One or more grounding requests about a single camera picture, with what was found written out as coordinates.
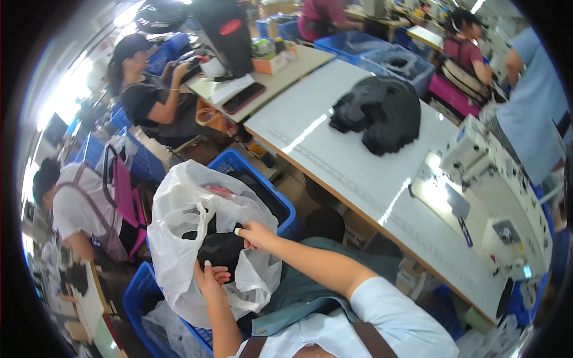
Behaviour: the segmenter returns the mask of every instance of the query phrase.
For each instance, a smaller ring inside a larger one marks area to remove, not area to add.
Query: red label
[[[225,25],[223,25],[223,27],[221,28],[221,31],[219,33],[221,35],[232,34],[235,31],[237,31],[239,26],[241,26],[241,20],[238,20],[238,19],[231,20],[228,23],[226,23]]]

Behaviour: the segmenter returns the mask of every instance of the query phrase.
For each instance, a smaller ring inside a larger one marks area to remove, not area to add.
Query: paper
[[[211,102],[214,104],[225,102],[253,83],[254,79],[250,74],[246,74],[241,78],[229,81],[225,83],[223,87],[218,86],[218,89],[213,92],[213,95],[211,96]]]

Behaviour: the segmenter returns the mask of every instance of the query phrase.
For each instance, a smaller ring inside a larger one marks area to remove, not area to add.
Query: woman in black shirt
[[[144,71],[156,48],[145,36],[136,33],[125,36],[113,51],[107,78],[112,94],[121,96],[128,119],[141,126],[148,136],[170,147],[212,133],[212,129],[195,121],[197,97],[181,86],[181,78],[188,72],[187,64],[173,69],[174,62],[169,62],[161,78]]]

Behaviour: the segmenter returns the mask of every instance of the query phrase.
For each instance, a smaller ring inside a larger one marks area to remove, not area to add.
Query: teal apron
[[[363,253],[320,237],[308,238],[300,243],[350,257],[393,285],[396,284],[401,261],[399,258]],[[245,345],[240,358],[258,357],[266,337],[278,333],[309,314],[329,314],[337,308],[344,310],[348,321],[373,357],[396,356],[374,326],[359,321],[346,298],[285,263],[282,266],[281,283],[271,296],[269,304],[262,309],[263,316],[253,320],[252,337]]]

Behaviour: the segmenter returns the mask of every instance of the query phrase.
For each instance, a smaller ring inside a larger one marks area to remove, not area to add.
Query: stack of black fabric
[[[333,106],[330,126],[342,133],[361,132],[376,155],[396,153],[418,138],[421,108],[415,88],[394,77],[369,77]]]
[[[254,191],[259,199],[269,208],[270,212],[278,219],[279,225],[288,218],[288,209],[278,201],[250,171],[238,170],[228,172],[227,174],[242,181]],[[240,223],[236,223],[235,228],[242,229],[243,227]],[[197,238],[197,232],[189,231],[183,234],[182,238],[195,240]],[[227,266],[231,273],[231,277],[227,281],[229,284],[235,280],[235,269],[237,268],[239,253],[243,249],[243,238],[235,235],[234,232],[224,234],[217,233],[217,214],[215,214],[209,224],[207,224],[207,236],[205,236],[205,240],[199,249],[197,259],[202,269],[204,269],[206,260],[209,260],[213,266]]]

